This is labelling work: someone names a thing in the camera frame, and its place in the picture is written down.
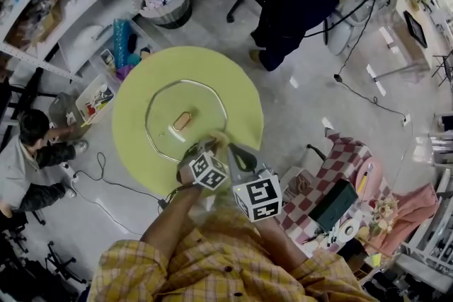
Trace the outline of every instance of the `black box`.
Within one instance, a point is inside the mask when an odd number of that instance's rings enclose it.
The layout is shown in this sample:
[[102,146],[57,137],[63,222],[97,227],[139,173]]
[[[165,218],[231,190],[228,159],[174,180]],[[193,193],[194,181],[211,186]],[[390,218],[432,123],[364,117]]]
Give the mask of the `black box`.
[[331,191],[310,211],[309,217],[328,232],[357,199],[358,195],[352,184],[339,179]]

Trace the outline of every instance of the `yellow plaid shirt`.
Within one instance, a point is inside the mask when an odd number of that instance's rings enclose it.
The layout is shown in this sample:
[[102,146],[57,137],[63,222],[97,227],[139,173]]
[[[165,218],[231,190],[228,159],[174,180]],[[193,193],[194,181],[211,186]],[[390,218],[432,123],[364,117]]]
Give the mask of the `yellow plaid shirt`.
[[375,301],[344,259],[319,250],[292,273],[275,265],[253,224],[219,209],[168,261],[157,249],[116,242],[100,260],[88,301]]

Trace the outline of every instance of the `yellow round table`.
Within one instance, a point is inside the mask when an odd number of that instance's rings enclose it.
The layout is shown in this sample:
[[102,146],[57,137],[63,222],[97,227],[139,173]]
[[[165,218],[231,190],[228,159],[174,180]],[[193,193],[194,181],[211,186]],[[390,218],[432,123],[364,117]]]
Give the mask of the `yellow round table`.
[[226,110],[225,133],[232,142],[259,149],[263,135],[258,92],[242,68],[223,54],[201,47],[173,47],[141,61],[115,97],[113,139],[131,175],[163,196],[178,186],[177,164],[153,149],[147,138],[145,113],[156,92],[181,79],[197,81],[215,90]]

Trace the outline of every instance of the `tape roll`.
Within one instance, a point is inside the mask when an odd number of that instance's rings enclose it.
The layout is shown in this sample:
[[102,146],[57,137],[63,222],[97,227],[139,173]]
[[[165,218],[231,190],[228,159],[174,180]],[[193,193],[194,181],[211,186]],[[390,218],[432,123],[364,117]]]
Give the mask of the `tape roll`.
[[348,219],[340,227],[340,233],[338,233],[338,240],[342,243],[346,243],[353,239],[360,229],[360,222],[357,219]]

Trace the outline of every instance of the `checkered cushion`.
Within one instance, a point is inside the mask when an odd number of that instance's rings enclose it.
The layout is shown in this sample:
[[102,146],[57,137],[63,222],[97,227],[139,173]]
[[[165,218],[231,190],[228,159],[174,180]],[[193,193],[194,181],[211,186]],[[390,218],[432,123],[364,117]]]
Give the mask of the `checkered cushion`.
[[[319,225],[309,218],[309,212],[339,179],[349,180],[355,184],[358,170],[371,157],[368,147],[360,141],[351,137],[342,137],[339,132],[328,128],[326,128],[326,137],[333,141],[333,148],[316,175],[319,181],[317,186],[306,188],[303,193],[289,202],[277,217],[287,235],[298,244],[313,238],[316,231],[320,229]],[[381,199],[389,195],[391,196],[391,191],[383,179],[374,198]],[[358,200],[343,215],[340,224],[354,218],[361,221],[360,226],[366,226],[370,220],[369,217],[365,217],[362,210],[368,208],[366,205],[360,204],[360,200]],[[332,244],[329,250],[337,252],[342,246],[342,243],[337,242]]]

